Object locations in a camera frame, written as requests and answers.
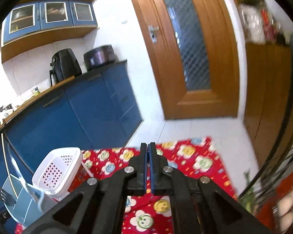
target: white laundry basket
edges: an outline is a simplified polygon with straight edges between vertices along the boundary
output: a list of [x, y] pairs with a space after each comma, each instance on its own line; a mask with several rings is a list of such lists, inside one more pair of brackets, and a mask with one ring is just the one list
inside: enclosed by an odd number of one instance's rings
[[80, 148], [52, 150], [41, 162], [32, 178], [34, 186], [52, 198], [62, 200], [82, 164]]

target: air fryer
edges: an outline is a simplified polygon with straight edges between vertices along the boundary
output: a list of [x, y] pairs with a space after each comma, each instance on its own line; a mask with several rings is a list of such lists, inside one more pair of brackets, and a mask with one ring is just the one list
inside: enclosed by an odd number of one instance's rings
[[81, 75], [79, 63], [70, 48], [58, 51], [52, 56], [50, 63], [52, 70], [50, 70], [50, 80], [52, 85], [51, 75], [55, 83], [59, 83], [71, 76]]

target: red rug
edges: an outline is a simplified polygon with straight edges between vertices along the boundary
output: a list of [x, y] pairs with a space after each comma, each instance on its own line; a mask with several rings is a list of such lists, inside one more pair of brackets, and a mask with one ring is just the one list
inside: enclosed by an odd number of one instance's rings
[[[167, 158], [170, 166], [178, 168], [186, 176], [208, 176], [230, 196], [236, 197], [235, 189], [210, 137], [158, 144], [156, 149], [157, 154]], [[83, 162], [94, 177], [104, 179], [126, 167], [129, 159], [139, 154], [139, 151], [140, 147], [87, 150], [83, 151]], [[69, 190], [78, 187], [85, 179], [87, 174], [80, 169]], [[122, 234], [173, 233], [169, 196], [151, 194], [149, 175], [146, 191], [147, 194], [142, 197], [128, 196]], [[20, 226], [15, 233], [21, 233]]]

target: glass cabinet door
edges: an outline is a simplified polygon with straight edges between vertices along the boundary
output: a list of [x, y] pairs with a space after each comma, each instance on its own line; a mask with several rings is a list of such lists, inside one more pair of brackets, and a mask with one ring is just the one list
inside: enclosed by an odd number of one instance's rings
[[38, 30], [40, 30], [39, 3], [24, 4], [14, 8], [7, 16], [3, 42]]
[[92, 3], [70, 1], [74, 25], [96, 25]]
[[27, 5], [13, 9], [10, 17], [9, 33], [35, 25], [35, 5]]
[[42, 29], [73, 25], [68, 2], [66, 1], [43, 2], [41, 16]]

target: white tile floor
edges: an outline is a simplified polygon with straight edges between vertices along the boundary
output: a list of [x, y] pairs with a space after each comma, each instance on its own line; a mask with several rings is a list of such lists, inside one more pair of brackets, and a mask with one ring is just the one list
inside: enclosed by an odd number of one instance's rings
[[141, 142], [162, 143], [203, 136], [212, 137], [233, 185], [237, 192], [241, 193], [246, 187], [243, 172], [250, 170], [252, 178], [258, 171], [258, 165], [252, 144], [240, 119], [143, 121], [127, 147], [139, 146]]

